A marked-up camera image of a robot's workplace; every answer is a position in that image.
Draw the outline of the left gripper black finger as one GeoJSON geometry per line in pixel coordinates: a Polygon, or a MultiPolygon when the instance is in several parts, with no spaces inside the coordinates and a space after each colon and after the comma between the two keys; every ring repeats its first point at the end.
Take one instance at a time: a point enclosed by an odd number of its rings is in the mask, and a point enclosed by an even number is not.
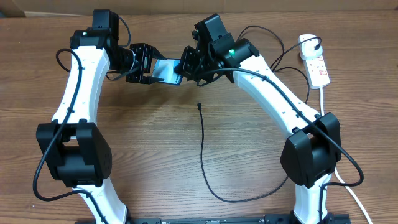
{"type": "Polygon", "coordinates": [[[157,59],[157,60],[166,60],[167,59],[154,46],[151,47],[151,55],[152,55],[152,58],[157,59]]]}
{"type": "Polygon", "coordinates": [[[147,83],[148,85],[153,84],[153,83],[162,82],[162,81],[164,81],[163,78],[153,77],[153,76],[146,77],[146,83],[147,83]]]}

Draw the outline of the black Galaxy smartphone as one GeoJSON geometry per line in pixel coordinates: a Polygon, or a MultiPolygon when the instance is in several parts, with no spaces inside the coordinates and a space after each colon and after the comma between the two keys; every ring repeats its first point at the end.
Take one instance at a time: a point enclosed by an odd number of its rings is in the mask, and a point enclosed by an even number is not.
{"type": "Polygon", "coordinates": [[[152,77],[162,78],[160,83],[180,85],[183,77],[175,73],[175,69],[179,63],[179,59],[157,60],[152,77]]]}

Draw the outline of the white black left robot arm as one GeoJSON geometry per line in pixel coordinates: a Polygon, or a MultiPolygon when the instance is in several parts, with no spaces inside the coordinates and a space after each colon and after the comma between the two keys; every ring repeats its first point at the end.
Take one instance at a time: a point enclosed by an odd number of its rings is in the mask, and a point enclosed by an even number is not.
{"type": "Polygon", "coordinates": [[[119,199],[110,179],[112,153],[97,127],[101,88],[109,73],[127,82],[153,84],[150,60],[164,59],[145,43],[120,45],[122,18],[109,9],[93,11],[92,26],[70,37],[71,67],[58,110],[50,123],[36,131],[42,158],[32,190],[41,201],[80,195],[95,223],[132,223],[129,209],[119,199]]]}

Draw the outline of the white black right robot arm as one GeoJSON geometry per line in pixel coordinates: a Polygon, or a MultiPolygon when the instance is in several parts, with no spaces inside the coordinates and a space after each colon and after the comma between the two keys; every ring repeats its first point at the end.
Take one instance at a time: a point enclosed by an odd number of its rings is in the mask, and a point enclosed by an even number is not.
{"type": "Polygon", "coordinates": [[[234,40],[221,17],[195,24],[196,47],[187,46],[176,71],[199,86],[226,76],[252,96],[285,137],[280,163],[295,183],[292,223],[331,223],[326,190],[341,159],[340,125],[296,97],[247,39],[234,40]]]}

